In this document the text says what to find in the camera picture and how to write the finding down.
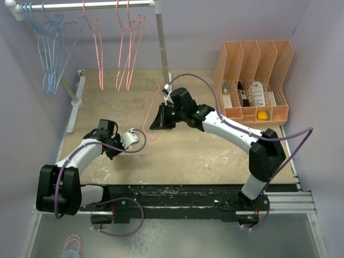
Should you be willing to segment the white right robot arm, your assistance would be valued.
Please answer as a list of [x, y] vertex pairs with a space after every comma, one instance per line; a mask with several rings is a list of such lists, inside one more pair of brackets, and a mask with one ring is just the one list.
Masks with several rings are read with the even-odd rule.
[[219, 116], [214, 108], [198, 105], [186, 88], [171, 90], [165, 85], [162, 91], [164, 102], [150, 130], [170, 130], [184, 122], [242, 149], [249, 157], [250, 176], [239, 193], [239, 204], [244, 210], [252, 210], [258, 204], [258, 196], [286, 159], [281, 143], [275, 140], [277, 133], [272, 129], [262, 132]]

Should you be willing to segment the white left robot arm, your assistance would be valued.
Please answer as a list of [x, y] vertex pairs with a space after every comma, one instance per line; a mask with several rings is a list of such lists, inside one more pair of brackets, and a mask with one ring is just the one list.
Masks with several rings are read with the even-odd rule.
[[101, 119], [98, 127], [86, 134], [69, 156], [41, 168], [35, 203], [37, 210], [54, 213], [58, 219], [66, 214], [76, 214], [86, 190], [80, 183], [81, 173], [98, 156], [106, 154], [112, 160], [124, 149], [118, 124]]

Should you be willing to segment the pink wire hanger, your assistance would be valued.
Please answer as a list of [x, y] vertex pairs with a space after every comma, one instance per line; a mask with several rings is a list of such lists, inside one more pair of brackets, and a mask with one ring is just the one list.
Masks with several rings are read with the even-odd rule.
[[101, 91], [104, 90], [104, 66], [103, 66], [103, 42], [102, 42], [102, 34], [101, 34], [101, 25], [96, 18], [93, 23], [91, 23], [88, 19], [87, 12], [86, 12], [86, 5], [85, 1], [83, 1], [83, 15], [86, 19], [86, 22], [92, 32], [95, 44], [95, 52], [96, 52], [96, 61], [97, 61], [97, 68], [98, 68], [98, 81], [99, 87]]
[[[129, 33], [130, 33], [130, 28], [128, 25], [128, 18], [127, 18], [127, 23], [124, 24], [121, 20], [118, 8], [119, 8], [119, 1], [116, 2], [116, 15], [117, 15], [119, 25], [121, 28], [121, 38], [120, 38], [120, 47], [119, 47], [119, 56], [118, 56], [118, 71], [117, 71], [117, 77], [116, 77], [116, 91], [117, 92], [120, 91], [125, 76], [127, 79], [127, 68], [126, 68], [127, 58], [126, 58], [125, 64], [123, 66], [121, 65], [121, 62], [122, 62], [122, 60], [124, 58], [124, 54], [125, 54], [125, 51], [124, 51], [125, 32], [129, 31]], [[129, 36], [129, 41], [128, 41], [128, 50], [129, 50], [129, 44], [130, 44], [130, 36]]]
[[126, 91], [130, 90], [132, 77], [137, 61], [138, 51], [141, 45], [141, 39], [146, 26], [146, 17], [138, 14], [134, 19], [130, 17], [129, 1], [127, 4], [127, 17], [128, 25], [130, 28], [130, 44], [127, 57], [127, 79], [126, 79]]
[[160, 91], [160, 86], [159, 85], [155, 85], [154, 88], [149, 92], [149, 94], [146, 96], [146, 98], [144, 99], [144, 101], [140, 104], [139, 108], [137, 109], [137, 111], [135, 112], [134, 116], [130, 119], [130, 121], [126, 124], [126, 127], [124, 130], [127, 130], [129, 129], [132, 121], [136, 120], [137, 119], [137, 116], [139, 115], [139, 113], [141, 112], [141, 108], [145, 105], [145, 103], [150, 99], [151, 100], [151, 103], [150, 103], [150, 106], [149, 106], [149, 109], [148, 111], [146, 112], [146, 116], [145, 116], [145, 120], [143, 122], [143, 125], [142, 125], [142, 134], [144, 134], [147, 139], [149, 141], [155, 141], [158, 137], [159, 137], [159, 134], [157, 133], [155, 138], [151, 138], [147, 132], [146, 132], [146, 123], [147, 123], [147, 120], [150, 116], [150, 113], [151, 113], [151, 110], [152, 110], [152, 107], [153, 107], [153, 104], [154, 104], [154, 101], [158, 95]]

